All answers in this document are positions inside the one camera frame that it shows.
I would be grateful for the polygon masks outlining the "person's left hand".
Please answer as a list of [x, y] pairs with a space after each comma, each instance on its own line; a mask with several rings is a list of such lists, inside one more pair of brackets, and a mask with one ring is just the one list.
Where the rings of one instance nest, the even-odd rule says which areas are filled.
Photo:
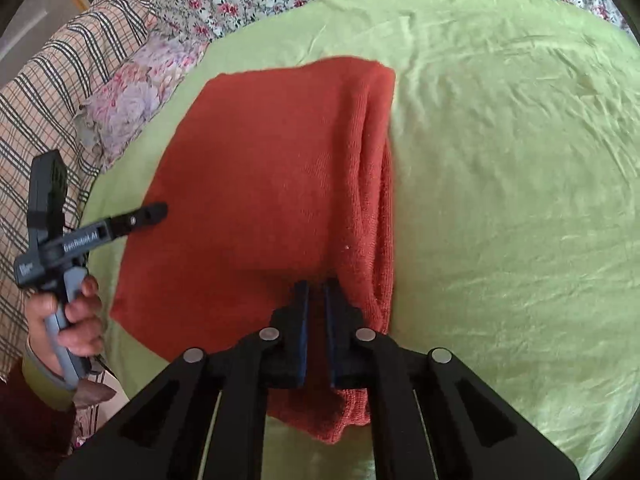
[[[58, 334], [58, 344], [70, 350], [75, 356], [91, 358], [103, 351], [103, 323], [99, 317], [102, 302], [98, 296], [99, 285], [96, 278], [88, 274], [81, 284], [80, 293], [65, 306], [69, 328]], [[44, 321], [54, 315], [58, 300], [48, 292], [33, 294], [26, 302], [26, 320], [28, 324], [28, 342], [38, 360], [51, 373], [63, 376]]]

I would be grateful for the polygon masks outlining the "dark red sleeve forearm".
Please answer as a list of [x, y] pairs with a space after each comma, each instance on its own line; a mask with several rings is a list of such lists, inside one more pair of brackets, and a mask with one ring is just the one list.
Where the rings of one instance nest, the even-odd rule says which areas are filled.
[[72, 444], [77, 411], [115, 394], [91, 380], [71, 389], [48, 338], [30, 336], [1, 384], [1, 477], [52, 479]]

